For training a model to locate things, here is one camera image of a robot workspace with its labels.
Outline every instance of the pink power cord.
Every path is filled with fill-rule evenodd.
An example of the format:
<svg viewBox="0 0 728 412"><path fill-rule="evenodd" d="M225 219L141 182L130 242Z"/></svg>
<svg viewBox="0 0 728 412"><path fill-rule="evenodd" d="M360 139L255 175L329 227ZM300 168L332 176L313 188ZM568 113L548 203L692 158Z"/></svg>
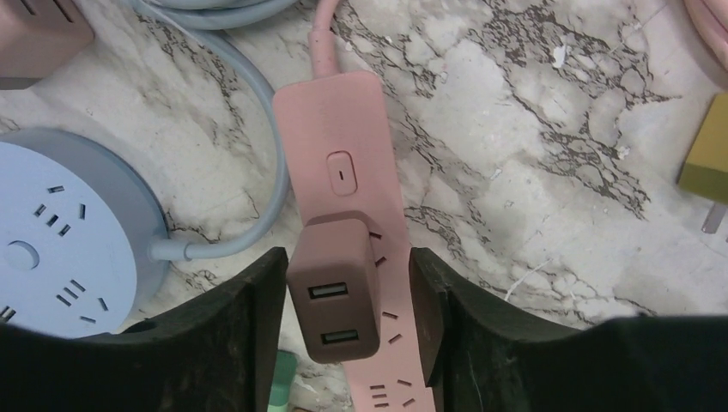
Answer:
<svg viewBox="0 0 728 412"><path fill-rule="evenodd" d="M728 0L685 0L693 23L728 69Z"/></svg>
<svg viewBox="0 0 728 412"><path fill-rule="evenodd" d="M313 20L313 30L308 34L313 76L317 79L339 74L336 36L331 32L331 23L338 4L339 0L320 0Z"/></svg>

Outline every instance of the green object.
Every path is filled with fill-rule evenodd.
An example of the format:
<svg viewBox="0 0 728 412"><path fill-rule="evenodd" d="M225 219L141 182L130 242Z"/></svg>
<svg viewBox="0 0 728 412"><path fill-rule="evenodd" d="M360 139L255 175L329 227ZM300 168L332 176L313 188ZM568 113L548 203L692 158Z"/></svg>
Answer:
<svg viewBox="0 0 728 412"><path fill-rule="evenodd" d="M288 397L291 385L294 382L295 369L298 361L294 354L278 351L276 357L276 371L273 374L273 386L270 388L268 412L286 412L288 410Z"/></svg>

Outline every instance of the usb port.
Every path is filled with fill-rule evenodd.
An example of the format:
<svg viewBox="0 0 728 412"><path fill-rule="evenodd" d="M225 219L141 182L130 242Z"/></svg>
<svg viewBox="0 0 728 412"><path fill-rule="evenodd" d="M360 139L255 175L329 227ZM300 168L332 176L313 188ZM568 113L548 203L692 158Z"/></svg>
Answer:
<svg viewBox="0 0 728 412"><path fill-rule="evenodd" d="M323 335L321 335L321 342L323 342L324 345L358 340L359 332L357 332L356 330L343 330L341 332L324 333Z"/></svg>
<svg viewBox="0 0 728 412"><path fill-rule="evenodd" d="M314 286L308 289L308 295L311 299L331 298L334 296L342 296L349 294L346 283L332 283L324 286Z"/></svg>

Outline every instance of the power adapter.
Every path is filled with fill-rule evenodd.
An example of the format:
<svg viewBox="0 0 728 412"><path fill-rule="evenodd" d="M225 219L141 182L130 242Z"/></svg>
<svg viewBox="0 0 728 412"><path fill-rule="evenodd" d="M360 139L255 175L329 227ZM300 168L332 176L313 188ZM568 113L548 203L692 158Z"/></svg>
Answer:
<svg viewBox="0 0 728 412"><path fill-rule="evenodd" d="M358 219L303 229L286 274L306 349L319 363L379 350L379 282L367 225Z"/></svg>
<svg viewBox="0 0 728 412"><path fill-rule="evenodd" d="M92 41L71 0L0 0L0 90L29 88Z"/></svg>

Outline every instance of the power switch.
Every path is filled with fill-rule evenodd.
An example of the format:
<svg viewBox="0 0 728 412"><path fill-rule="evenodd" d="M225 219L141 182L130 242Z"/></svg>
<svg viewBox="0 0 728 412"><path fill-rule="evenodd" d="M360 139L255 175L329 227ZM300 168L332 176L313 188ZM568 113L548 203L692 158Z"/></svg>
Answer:
<svg viewBox="0 0 728 412"><path fill-rule="evenodd" d="M332 153L326 163L329 166L329 179L334 193L338 196L353 195L356 192L356 175L351 155L346 152Z"/></svg>

